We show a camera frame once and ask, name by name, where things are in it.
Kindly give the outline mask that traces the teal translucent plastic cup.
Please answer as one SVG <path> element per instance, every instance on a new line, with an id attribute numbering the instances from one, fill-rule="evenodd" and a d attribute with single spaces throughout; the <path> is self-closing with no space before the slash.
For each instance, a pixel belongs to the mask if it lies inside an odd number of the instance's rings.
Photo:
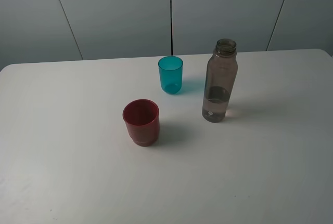
<path id="1" fill-rule="evenodd" d="M 159 60 L 160 84 L 164 92 L 176 94 L 182 88 L 183 61 L 177 56 L 166 56 Z"/>

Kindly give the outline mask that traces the clear smoky plastic bottle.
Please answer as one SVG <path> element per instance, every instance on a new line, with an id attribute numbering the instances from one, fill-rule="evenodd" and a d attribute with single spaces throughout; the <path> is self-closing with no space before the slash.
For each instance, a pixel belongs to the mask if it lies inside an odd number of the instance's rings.
<path id="1" fill-rule="evenodd" d="M 209 122 L 221 122 L 226 114 L 236 79 L 236 42 L 232 39 L 217 41 L 206 71 L 202 116 Z"/>

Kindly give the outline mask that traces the red plastic cup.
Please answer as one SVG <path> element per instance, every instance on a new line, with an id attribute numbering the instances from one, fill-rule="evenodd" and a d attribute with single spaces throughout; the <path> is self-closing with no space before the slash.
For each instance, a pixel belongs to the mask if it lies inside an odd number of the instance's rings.
<path id="1" fill-rule="evenodd" d="M 159 138 L 159 107 L 148 99 L 130 102 L 123 110 L 123 120 L 133 142 L 141 147 L 153 145 Z"/>

